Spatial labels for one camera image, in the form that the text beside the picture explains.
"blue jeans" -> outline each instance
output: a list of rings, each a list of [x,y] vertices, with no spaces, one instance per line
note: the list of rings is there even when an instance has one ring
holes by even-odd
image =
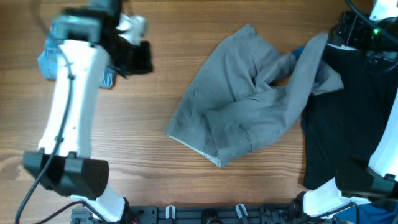
[[[54,35],[56,32],[55,24],[51,26],[51,33]],[[37,59],[39,68],[42,72],[43,77],[46,80],[57,79],[57,56],[60,53],[58,48],[59,41],[47,37],[44,44],[44,50]],[[112,88],[116,72],[109,67],[105,68],[104,73],[101,76],[101,88]]]

